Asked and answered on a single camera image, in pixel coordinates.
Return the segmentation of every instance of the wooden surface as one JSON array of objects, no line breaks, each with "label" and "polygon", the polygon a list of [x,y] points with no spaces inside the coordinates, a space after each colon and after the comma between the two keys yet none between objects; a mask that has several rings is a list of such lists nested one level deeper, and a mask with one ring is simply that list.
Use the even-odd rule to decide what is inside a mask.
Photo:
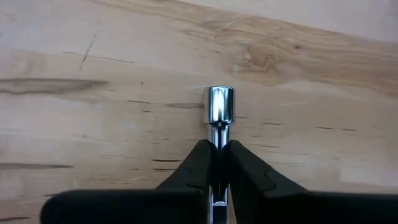
[{"label": "wooden surface", "polygon": [[396,0],[184,0],[377,40],[397,41]]},{"label": "wooden surface", "polygon": [[300,185],[398,193],[398,39],[243,12],[1,1],[0,222],[37,223],[64,190],[155,187],[205,138],[208,85],[236,88],[234,138]]}]

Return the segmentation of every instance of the shiny chrome cylinder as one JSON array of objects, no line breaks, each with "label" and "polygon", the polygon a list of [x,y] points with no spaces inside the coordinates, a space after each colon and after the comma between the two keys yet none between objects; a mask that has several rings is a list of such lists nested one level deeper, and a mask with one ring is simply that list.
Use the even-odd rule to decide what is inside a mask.
[{"label": "shiny chrome cylinder", "polygon": [[[211,86],[204,92],[203,122],[208,124],[208,140],[216,146],[214,175],[223,179],[225,152],[232,124],[235,120],[235,90],[229,86]],[[211,185],[209,223],[228,223],[228,185],[216,182]]]}]

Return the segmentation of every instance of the chrome rod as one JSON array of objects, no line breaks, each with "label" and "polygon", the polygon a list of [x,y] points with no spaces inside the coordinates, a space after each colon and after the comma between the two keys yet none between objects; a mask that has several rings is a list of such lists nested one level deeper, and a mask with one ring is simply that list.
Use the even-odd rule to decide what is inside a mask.
[{"label": "chrome rod", "polygon": [[223,184],[225,168],[224,146],[229,142],[232,124],[235,120],[234,89],[229,86],[211,86],[205,89],[205,114],[203,122],[208,124],[208,140],[216,146],[214,175],[217,180],[211,185],[211,224],[228,223],[228,185]]}]

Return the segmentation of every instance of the light wood plank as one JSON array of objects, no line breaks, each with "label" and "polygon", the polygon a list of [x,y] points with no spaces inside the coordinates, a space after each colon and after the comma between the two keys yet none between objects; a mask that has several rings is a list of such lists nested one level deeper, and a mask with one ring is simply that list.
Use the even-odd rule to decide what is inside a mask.
[{"label": "light wood plank", "polygon": [[0,18],[0,219],[155,187],[205,138],[208,85],[236,88],[234,138],[304,187],[398,192],[395,42],[178,1],[2,1]]}]

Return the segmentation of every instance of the metal shaft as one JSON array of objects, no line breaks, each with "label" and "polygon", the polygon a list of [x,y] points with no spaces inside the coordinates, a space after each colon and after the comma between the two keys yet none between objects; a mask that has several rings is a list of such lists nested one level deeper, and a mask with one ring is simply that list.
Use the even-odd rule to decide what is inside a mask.
[{"label": "metal shaft", "polygon": [[229,86],[211,86],[205,89],[205,114],[203,121],[208,124],[208,140],[216,146],[215,181],[211,185],[210,220],[211,224],[228,223],[228,184],[223,182],[225,169],[224,146],[234,123],[234,89]]}]

